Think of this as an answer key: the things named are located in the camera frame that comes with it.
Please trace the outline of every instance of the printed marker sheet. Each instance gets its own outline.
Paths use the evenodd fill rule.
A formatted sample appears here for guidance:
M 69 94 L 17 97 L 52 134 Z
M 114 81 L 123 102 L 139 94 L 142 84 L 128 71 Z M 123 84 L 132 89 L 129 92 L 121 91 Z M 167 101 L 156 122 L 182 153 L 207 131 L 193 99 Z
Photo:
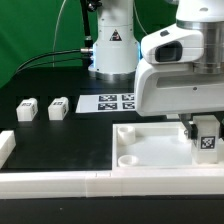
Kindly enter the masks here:
M 81 95 L 76 113 L 134 111 L 135 101 L 133 93 Z

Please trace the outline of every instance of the green backdrop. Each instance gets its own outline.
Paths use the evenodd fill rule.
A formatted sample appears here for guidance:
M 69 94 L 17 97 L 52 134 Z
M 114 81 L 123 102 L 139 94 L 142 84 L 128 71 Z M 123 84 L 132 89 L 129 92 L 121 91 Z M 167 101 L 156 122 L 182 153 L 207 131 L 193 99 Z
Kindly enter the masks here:
M 148 33 L 175 22 L 176 6 L 164 0 L 135 0 L 139 19 Z M 0 0 L 0 87 L 16 68 L 38 54 L 51 52 L 58 13 L 63 0 Z M 89 13 L 91 32 L 97 38 L 96 13 Z M 135 37 L 143 33 L 135 20 Z M 56 50 L 83 47 L 83 24 L 79 0 L 67 0 L 58 30 Z M 59 63 L 77 66 L 80 62 Z

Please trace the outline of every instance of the warning label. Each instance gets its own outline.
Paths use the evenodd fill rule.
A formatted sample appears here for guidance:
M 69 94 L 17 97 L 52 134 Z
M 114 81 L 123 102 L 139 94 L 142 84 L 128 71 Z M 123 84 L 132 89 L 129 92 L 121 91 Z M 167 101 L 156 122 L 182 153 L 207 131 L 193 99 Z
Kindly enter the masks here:
M 113 35 L 110 38 L 110 41 L 122 41 L 121 36 L 117 30 L 114 31 Z

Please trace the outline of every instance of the white box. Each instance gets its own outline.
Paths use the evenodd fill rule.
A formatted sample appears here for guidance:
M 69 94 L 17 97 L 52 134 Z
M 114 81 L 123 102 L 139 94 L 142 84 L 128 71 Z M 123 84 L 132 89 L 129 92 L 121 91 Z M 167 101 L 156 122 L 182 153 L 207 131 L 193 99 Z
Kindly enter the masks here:
M 66 97 L 56 98 L 48 107 L 49 119 L 63 120 L 68 111 L 68 99 Z
M 32 121 L 38 112 L 37 100 L 23 100 L 16 109 L 18 121 Z
M 0 134 L 0 169 L 16 146 L 14 131 L 3 131 Z
M 198 138 L 192 142 L 192 155 L 197 163 L 218 163 L 220 123 L 213 115 L 195 116 Z

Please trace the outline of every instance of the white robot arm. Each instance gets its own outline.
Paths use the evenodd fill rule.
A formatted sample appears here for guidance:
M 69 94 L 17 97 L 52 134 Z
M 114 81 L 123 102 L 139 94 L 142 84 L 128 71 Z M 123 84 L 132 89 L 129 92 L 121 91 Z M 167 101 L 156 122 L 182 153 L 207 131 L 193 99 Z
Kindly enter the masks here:
M 176 24 L 143 38 L 135 79 L 140 115 L 224 110 L 223 8 L 223 0 L 180 0 Z

